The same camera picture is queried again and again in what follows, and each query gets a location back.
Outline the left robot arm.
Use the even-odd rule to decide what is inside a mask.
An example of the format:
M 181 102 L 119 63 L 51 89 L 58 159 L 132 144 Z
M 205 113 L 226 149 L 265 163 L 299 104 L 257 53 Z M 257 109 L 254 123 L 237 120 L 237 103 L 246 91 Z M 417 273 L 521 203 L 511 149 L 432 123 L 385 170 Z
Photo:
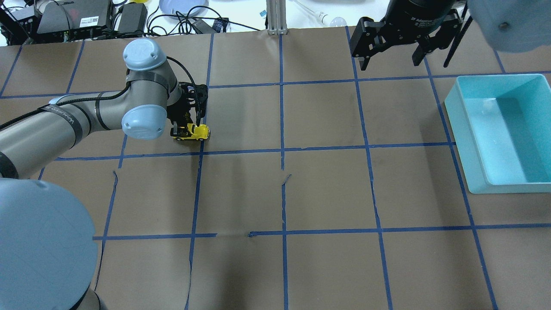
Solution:
M 137 140 L 163 135 L 205 140 L 201 123 L 208 86 L 180 82 L 161 47 L 131 41 L 119 92 L 66 95 L 1 125 L 1 308 L 104 310 L 91 288 L 98 260 L 95 228 L 83 203 L 67 189 L 33 179 L 91 133 L 122 130 Z

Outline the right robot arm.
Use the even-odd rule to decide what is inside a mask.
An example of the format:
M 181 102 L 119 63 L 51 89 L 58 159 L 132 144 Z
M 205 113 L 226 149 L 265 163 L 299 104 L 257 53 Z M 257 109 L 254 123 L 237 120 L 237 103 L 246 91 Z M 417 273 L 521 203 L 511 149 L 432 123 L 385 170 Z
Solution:
M 462 12 L 454 4 L 453 0 L 392 0 L 380 21 L 360 18 L 350 38 L 350 54 L 364 71 L 374 55 L 417 44 L 414 65 L 435 50 L 447 49 L 446 68 L 473 22 L 496 51 L 523 53 L 550 45 L 548 0 L 467 0 Z

